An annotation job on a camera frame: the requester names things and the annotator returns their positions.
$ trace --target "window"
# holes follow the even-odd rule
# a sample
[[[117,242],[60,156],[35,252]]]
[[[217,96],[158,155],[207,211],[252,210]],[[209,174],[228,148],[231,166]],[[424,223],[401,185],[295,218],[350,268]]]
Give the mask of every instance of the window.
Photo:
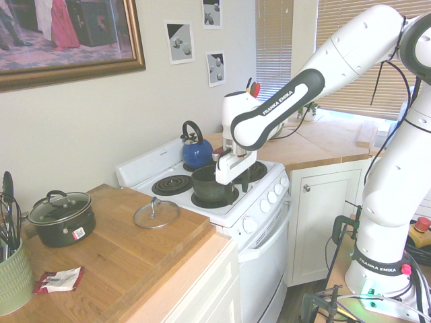
[[[431,11],[431,1],[424,0],[320,0],[317,47],[359,13],[379,3],[390,5],[407,18]],[[405,73],[409,86],[413,86],[416,77],[403,66],[401,61],[392,60],[392,63]],[[351,84],[319,99],[319,104],[329,110],[397,120],[402,103],[407,101],[407,92],[400,74],[388,64],[383,66],[377,92],[370,106],[379,67],[380,64],[377,64]]]
[[[294,0],[256,1],[258,99],[266,101],[290,80]]]

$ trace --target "food packet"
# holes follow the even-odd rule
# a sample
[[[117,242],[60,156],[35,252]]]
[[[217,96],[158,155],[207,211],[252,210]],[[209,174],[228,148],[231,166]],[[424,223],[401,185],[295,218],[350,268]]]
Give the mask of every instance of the food packet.
[[[52,293],[54,291],[74,291],[81,281],[84,268],[79,267],[69,271],[50,273],[46,271],[36,282],[33,294]]]

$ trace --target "glass lid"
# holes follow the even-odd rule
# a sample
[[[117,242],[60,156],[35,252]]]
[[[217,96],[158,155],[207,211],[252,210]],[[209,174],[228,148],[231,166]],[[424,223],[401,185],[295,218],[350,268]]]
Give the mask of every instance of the glass lid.
[[[60,190],[52,190],[46,198],[36,202],[28,219],[39,225],[60,223],[81,214],[90,204],[91,197],[86,193],[66,194]]]
[[[138,227],[155,229],[172,223],[178,214],[180,214],[180,208],[177,204],[153,197],[151,203],[144,205],[135,212],[133,222]]]

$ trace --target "utensil holder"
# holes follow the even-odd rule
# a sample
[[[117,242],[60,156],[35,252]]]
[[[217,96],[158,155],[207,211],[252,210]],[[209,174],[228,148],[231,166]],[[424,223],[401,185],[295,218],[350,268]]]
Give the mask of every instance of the utensil holder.
[[[24,306],[32,298],[33,288],[32,269],[21,240],[18,250],[0,263],[0,316]]]

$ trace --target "stove knob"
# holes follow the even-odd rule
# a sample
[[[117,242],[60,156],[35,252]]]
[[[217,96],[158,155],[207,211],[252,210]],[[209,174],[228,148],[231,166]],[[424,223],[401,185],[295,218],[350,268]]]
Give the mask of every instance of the stove knob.
[[[289,180],[287,177],[283,177],[281,180],[281,185],[283,185],[284,187],[288,187],[289,186]]]
[[[257,229],[257,223],[252,217],[245,217],[242,220],[242,226],[244,227],[244,231],[248,234],[252,234]]]
[[[261,210],[262,212],[266,213],[269,212],[269,210],[271,209],[271,205],[268,203],[267,200],[262,200],[261,201]]]
[[[276,184],[276,185],[274,186],[274,191],[275,191],[276,195],[280,195],[280,194],[281,194],[281,192],[283,192],[283,185],[281,185],[281,184]]]
[[[277,195],[275,194],[275,192],[271,191],[268,193],[268,201],[271,204],[274,204],[275,202],[277,202]]]

